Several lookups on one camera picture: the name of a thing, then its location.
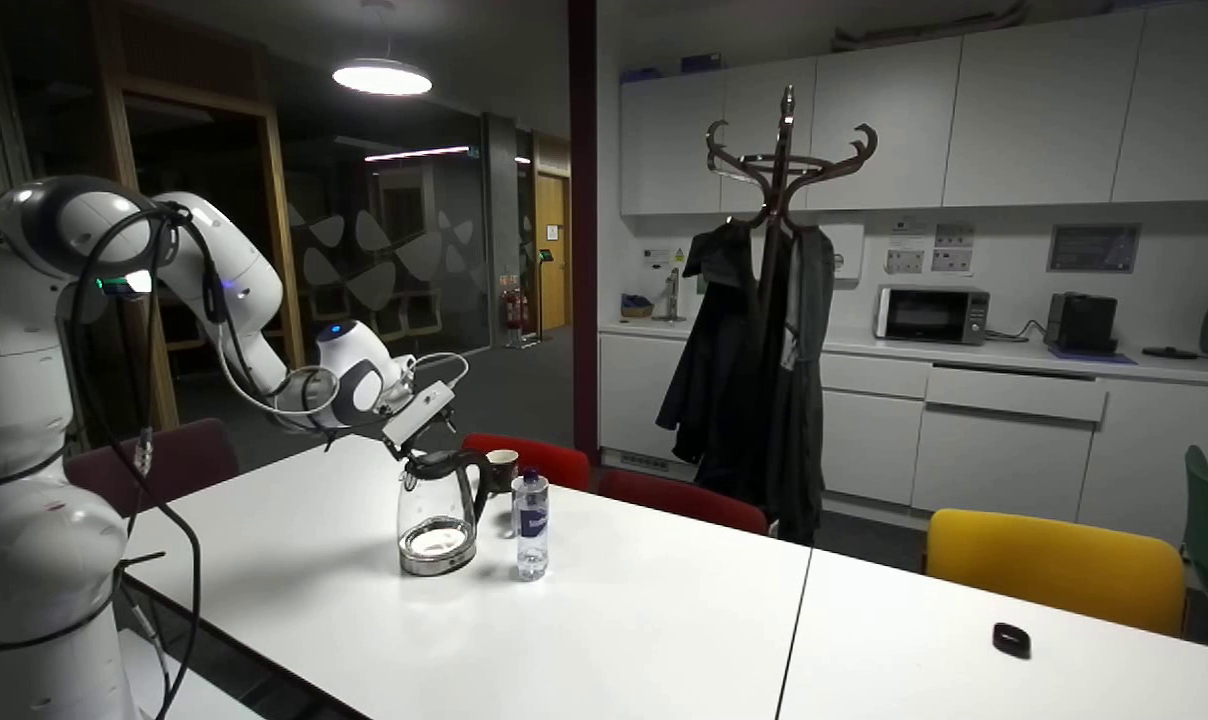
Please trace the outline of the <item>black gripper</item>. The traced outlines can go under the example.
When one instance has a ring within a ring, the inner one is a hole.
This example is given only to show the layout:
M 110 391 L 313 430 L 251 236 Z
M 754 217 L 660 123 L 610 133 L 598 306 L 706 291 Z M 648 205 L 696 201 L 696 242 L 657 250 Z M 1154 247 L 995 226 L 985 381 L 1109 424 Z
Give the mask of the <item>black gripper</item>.
M 453 419 L 426 419 L 414 434 L 396 447 L 396 461 L 445 463 L 461 450 L 461 430 Z

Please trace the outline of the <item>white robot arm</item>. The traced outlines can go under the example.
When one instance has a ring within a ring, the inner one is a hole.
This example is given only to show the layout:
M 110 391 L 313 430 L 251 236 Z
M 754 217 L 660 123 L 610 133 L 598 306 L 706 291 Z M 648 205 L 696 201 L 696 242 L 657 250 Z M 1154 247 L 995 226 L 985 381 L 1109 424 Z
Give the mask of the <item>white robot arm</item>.
M 64 322 L 97 279 L 133 276 L 169 289 L 210 340 L 241 401 L 288 428 L 370 434 L 396 461 L 422 454 L 446 430 L 457 383 L 419 383 L 419 361 L 391 354 L 361 319 L 315 334 L 315 368 L 288 368 L 265 334 L 285 302 L 285 279 L 210 201 L 42 175 L 0 192 L 0 473 L 64 442 L 73 424 Z

